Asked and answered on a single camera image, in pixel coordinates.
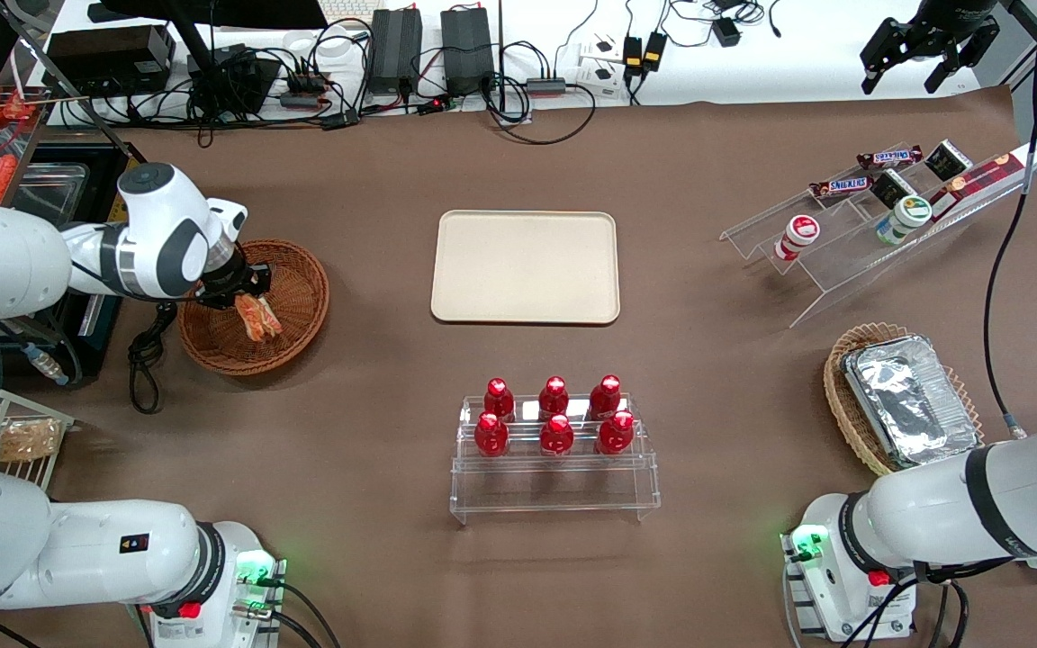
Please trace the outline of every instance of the snickers bar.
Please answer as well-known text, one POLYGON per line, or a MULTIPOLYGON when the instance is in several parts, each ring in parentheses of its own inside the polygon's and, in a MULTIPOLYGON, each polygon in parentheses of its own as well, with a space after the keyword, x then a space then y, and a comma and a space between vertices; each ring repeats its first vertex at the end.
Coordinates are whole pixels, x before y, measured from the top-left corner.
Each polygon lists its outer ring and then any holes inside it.
POLYGON ((861 175, 846 180, 811 181, 810 193, 815 198, 826 198, 843 194, 856 194, 871 186, 870 177, 861 175))
POLYGON ((912 146, 910 150, 903 151, 881 151, 880 153, 863 153, 857 156, 859 166, 863 168, 893 168, 896 166, 909 166, 923 160, 921 147, 912 146))

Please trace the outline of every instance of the white table surface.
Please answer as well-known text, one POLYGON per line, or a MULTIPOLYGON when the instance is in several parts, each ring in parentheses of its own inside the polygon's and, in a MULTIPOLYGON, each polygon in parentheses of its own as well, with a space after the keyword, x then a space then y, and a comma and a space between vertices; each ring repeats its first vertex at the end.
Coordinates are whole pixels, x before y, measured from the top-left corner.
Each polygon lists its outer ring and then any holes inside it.
MULTIPOLYGON (((646 40, 647 34, 658 21, 665 0, 630 0, 635 12, 634 36, 646 40)), ((770 0, 760 0, 768 7, 770 0)), ((453 0, 419 0, 417 5, 423 13, 423 50, 441 46, 440 11, 449 7, 453 0)), ((54 24, 54 32, 78 29, 110 29, 116 26, 136 24, 158 24, 161 21, 134 18, 129 21, 114 21, 110 24, 91 24, 86 17, 87 4, 91 0, 65 0, 54 24)), ((388 0, 387 8, 408 5, 403 0, 388 0)), ((593 40, 594 34, 610 34, 621 40, 626 32, 628 13, 622 0, 597 0, 597 11, 577 33, 571 46, 563 50, 559 58, 559 75, 572 82, 579 68, 579 50, 583 40, 593 40)), ((491 33, 497 33, 497 0, 484 3, 491 21, 491 33)), ((592 0, 503 0, 503 37, 507 43, 530 40, 538 46, 548 58, 555 58, 555 50, 563 44, 567 33, 590 11, 592 0)), ((886 17, 905 21, 914 16, 918 0, 786 0, 775 9, 775 24, 782 31, 782 37, 775 37, 769 23, 764 20, 757 25, 740 25, 740 41, 735 48, 720 48, 711 36, 702 48, 675 48, 668 45, 662 65, 646 80, 638 98, 643 104, 674 106, 693 102, 720 104, 786 103, 786 102, 831 102, 831 100, 862 98, 924 98, 930 97, 925 89, 927 75, 931 73, 935 60, 909 62, 886 73, 875 93, 867 97, 860 87, 864 78, 859 53, 876 27, 886 17)), ((707 17, 708 12, 698 3, 678 3, 676 8, 688 17, 707 17)), ((683 43, 698 43, 706 37, 708 25, 682 21, 671 16, 666 22, 667 31, 674 39, 683 43)), ((206 25, 198 26, 204 37, 206 25)), ((170 75, 169 86, 176 85, 186 78, 187 48, 178 37, 176 29, 170 26, 170 33, 177 43, 174 55, 175 66, 170 75)), ((277 48, 283 44, 283 31, 215 29, 215 45, 243 43, 254 48, 277 48)), ((421 59, 428 60, 426 54, 421 59)), ((361 79, 361 57, 358 49, 330 62, 320 60, 323 72, 345 87, 349 100, 355 100, 358 82, 361 79)), ((511 48, 507 50, 506 74, 508 77, 526 81, 538 77, 535 55, 530 50, 511 48)), ((29 79, 29 85, 41 85, 43 66, 37 65, 29 79)), ((428 73, 428 78, 440 79, 441 59, 428 73)), ((948 79, 933 97, 946 97, 979 89, 979 81, 972 71, 963 69, 948 79)), ((276 83, 271 93, 284 90, 283 82, 276 83)), ((421 90, 437 92, 435 86, 421 82, 421 90)), ((145 95, 136 95, 139 102, 145 95)), ((158 100, 148 103, 141 110, 148 114, 149 108, 158 100)), ((115 107, 124 103, 114 100, 115 107)), ((174 94, 165 100, 161 114, 183 115, 185 95, 174 94)), ((260 115, 269 119, 291 118, 305 115, 304 112, 287 111, 277 106, 276 98, 268 98, 260 115)), ((562 98, 535 98, 536 110, 555 107, 588 106, 589 100, 581 93, 572 92, 562 98)), ((625 98, 600 98, 600 106, 625 106, 625 98)), ((111 119, 123 119, 110 110, 103 100, 95 100, 95 110, 111 119)), ((467 100, 461 110, 481 110, 481 98, 467 100)), ((83 116, 81 108, 76 110, 83 116)), ((53 111, 52 123, 61 123, 60 111, 53 111)), ((66 121, 74 122, 71 115, 66 121)))

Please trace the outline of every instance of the white container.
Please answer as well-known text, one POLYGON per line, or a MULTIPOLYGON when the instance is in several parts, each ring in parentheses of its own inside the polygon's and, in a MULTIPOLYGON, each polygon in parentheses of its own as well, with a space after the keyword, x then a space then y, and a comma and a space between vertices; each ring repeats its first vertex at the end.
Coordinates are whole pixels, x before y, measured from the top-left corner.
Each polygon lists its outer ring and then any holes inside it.
POLYGON ((931 203, 921 196, 905 196, 876 227, 877 237, 890 246, 898 246, 906 234, 919 229, 931 219, 931 203))
POLYGON ((798 258, 803 248, 818 238, 818 221, 806 215, 798 215, 787 222, 787 228, 782 238, 775 243, 775 254, 783 261, 793 261, 798 258))

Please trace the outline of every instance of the clear acrylic shelf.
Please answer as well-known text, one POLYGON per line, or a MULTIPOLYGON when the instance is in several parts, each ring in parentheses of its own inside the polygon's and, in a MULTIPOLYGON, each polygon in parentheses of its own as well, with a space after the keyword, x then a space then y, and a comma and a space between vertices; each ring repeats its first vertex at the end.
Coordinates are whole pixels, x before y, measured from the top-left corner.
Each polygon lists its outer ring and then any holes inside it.
MULTIPOLYGON (((884 150, 894 151, 909 147, 908 143, 900 142, 884 150)), ((999 156, 984 161, 984 164, 997 157, 999 156)), ((856 175, 877 176, 881 172, 852 167, 829 177, 828 180, 840 180, 856 175)), ((946 180, 940 179, 937 174, 924 163, 896 168, 896 172, 915 189, 915 193, 927 200, 946 186, 946 180)), ((804 319, 853 297, 899 263, 909 261, 922 251, 934 246, 950 243, 962 232, 961 227, 955 228, 951 234, 940 236, 940 233, 951 229, 977 210, 986 208, 987 205, 1016 192, 1019 188, 1020 185, 1015 184, 979 204, 971 205, 970 208, 953 209, 938 222, 910 234, 900 246, 890 246, 877 237, 876 225, 888 216, 889 209, 870 192, 860 192, 844 200, 832 201, 820 201, 810 192, 803 192, 725 230, 720 235, 720 241, 731 242, 738 250, 738 254, 747 259, 761 254, 766 257, 770 265, 775 266, 779 275, 786 275, 794 266, 802 267, 806 272, 820 294, 794 321, 791 321, 790 327, 794 328, 804 319), (775 244, 782 238, 787 222, 798 215, 814 217, 818 221, 819 237, 807 247, 798 258, 793 261, 783 261, 775 254, 775 244)))
POLYGON ((635 511, 639 520, 658 508, 658 464, 646 426, 629 394, 622 405, 635 415, 635 439, 621 454, 594 452, 600 423, 585 421, 589 399, 570 399, 576 428, 570 454, 543 456, 539 446, 538 397, 515 397, 515 421, 507 423, 507 454, 486 458, 474 444, 481 397, 461 403, 450 468, 450 514, 467 524, 472 513, 518 511, 635 511))

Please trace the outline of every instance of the woven basket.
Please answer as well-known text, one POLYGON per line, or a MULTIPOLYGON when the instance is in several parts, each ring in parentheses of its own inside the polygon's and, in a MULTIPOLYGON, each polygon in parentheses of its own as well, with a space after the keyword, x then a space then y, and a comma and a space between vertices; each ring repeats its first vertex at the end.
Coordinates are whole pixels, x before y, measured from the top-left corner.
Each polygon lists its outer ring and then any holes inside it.
POLYGON ((331 299, 323 263, 304 248, 263 238, 244 243, 243 253, 248 262, 271 263, 271 290, 265 297, 283 333, 256 343, 247 337, 246 325, 234 308, 184 303, 178 312, 181 344, 190 358, 228 376, 270 372, 299 356, 323 328, 331 299))
MULTIPOLYGON (((906 335, 908 333, 904 328, 893 323, 862 323, 843 333, 839 341, 836 341, 835 348, 831 349, 831 356, 826 358, 826 365, 822 368, 822 385, 826 387, 826 400, 831 403, 831 412, 839 422, 843 438, 847 440, 848 446, 856 451, 856 455, 859 455, 863 463, 867 463, 867 468, 876 475, 887 475, 901 471, 902 468, 891 460, 882 450, 875 429, 871 427, 867 414, 864 413, 847 383, 847 377, 843 374, 843 356, 856 348, 885 343, 906 335)), ((951 379, 958 397, 962 399, 963 405, 966 406, 966 414, 971 415, 975 430, 979 431, 979 439, 982 440, 983 429, 979 425, 979 414, 975 412, 975 404, 966 395, 962 381, 955 376, 950 366, 944 365, 943 369, 951 379)))

